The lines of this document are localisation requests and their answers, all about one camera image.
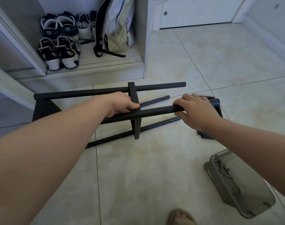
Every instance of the sneaker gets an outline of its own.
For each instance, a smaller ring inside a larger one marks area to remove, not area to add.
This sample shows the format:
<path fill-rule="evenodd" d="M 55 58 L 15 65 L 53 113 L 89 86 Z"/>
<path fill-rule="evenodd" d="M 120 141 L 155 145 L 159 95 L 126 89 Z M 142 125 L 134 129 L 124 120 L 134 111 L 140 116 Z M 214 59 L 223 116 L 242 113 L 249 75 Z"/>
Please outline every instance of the sneaker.
<path fill-rule="evenodd" d="M 97 18 L 97 11 L 90 11 L 90 25 L 92 27 L 93 39 L 96 38 L 96 18 Z"/>
<path fill-rule="evenodd" d="M 62 27 L 62 33 L 64 36 L 74 41 L 79 40 L 76 17 L 73 14 L 65 11 L 57 16 L 57 20 L 59 25 Z"/>
<path fill-rule="evenodd" d="M 41 26 L 43 28 L 44 37 L 56 39 L 60 33 L 61 28 L 55 15 L 48 13 L 41 19 Z"/>
<path fill-rule="evenodd" d="M 64 36 L 58 36 L 56 49 L 65 67 L 68 69 L 79 65 L 80 44 Z"/>
<path fill-rule="evenodd" d="M 44 37 L 39 41 L 39 55 L 46 62 L 48 69 L 57 70 L 62 67 L 52 39 Z"/>
<path fill-rule="evenodd" d="M 78 14 L 76 24 L 79 31 L 79 38 L 81 40 L 89 40 L 92 38 L 92 28 L 88 14 Z"/>

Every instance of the plastic container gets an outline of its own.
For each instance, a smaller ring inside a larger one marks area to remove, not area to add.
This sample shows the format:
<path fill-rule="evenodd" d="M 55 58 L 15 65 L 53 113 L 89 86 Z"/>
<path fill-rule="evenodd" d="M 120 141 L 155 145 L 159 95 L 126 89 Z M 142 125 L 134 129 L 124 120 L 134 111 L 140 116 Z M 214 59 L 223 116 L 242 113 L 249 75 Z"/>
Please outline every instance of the plastic container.
<path fill-rule="evenodd" d="M 218 160 L 225 164 L 230 174 L 224 167 L 220 171 L 222 165 Z M 275 204 L 275 197 L 263 178 L 230 150 L 212 155 L 204 168 L 222 201 L 236 208 L 244 218 L 251 219 Z"/>

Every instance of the sandal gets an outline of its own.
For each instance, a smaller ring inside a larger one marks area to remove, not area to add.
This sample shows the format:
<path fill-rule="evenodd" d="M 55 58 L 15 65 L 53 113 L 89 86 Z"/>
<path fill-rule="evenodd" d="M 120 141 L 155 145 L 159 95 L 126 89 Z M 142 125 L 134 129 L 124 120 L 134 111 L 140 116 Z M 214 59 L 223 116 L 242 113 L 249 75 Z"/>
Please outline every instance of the sandal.
<path fill-rule="evenodd" d="M 175 216 L 176 212 L 179 212 L 180 214 L 184 214 L 189 220 L 193 221 L 195 223 L 195 225 L 197 225 L 193 216 L 189 212 L 187 212 L 181 208 L 176 208 L 176 209 L 171 211 L 171 213 L 168 216 L 167 225 L 173 225 L 174 224 L 174 216 Z"/>

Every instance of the bag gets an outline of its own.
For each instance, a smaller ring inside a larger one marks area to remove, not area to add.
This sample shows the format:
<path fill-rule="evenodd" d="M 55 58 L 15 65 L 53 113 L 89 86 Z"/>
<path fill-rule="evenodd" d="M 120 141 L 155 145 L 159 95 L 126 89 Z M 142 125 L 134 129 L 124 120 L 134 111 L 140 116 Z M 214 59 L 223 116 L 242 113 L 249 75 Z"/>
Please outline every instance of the bag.
<path fill-rule="evenodd" d="M 104 0 L 102 2 L 96 18 L 94 53 L 97 57 L 107 53 L 124 58 L 125 55 L 116 52 L 124 52 L 133 47 L 133 33 L 130 26 L 134 9 L 134 0 Z"/>

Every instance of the hand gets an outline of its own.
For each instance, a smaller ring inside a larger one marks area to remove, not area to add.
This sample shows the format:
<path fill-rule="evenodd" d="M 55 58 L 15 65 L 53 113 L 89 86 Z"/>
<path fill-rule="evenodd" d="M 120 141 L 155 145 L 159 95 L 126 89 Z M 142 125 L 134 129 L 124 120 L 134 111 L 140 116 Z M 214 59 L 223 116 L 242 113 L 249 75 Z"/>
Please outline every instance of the hand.
<path fill-rule="evenodd" d="M 109 112 L 106 117 L 110 118 L 115 114 L 128 113 L 130 110 L 139 108 L 139 103 L 131 101 L 131 97 L 118 91 L 111 94 L 103 95 L 110 103 Z"/>
<path fill-rule="evenodd" d="M 208 127 L 222 120 L 208 99 L 197 94 L 184 94 L 181 99 L 175 100 L 173 105 L 184 108 L 186 113 L 179 111 L 175 115 L 195 130 L 206 132 Z"/>

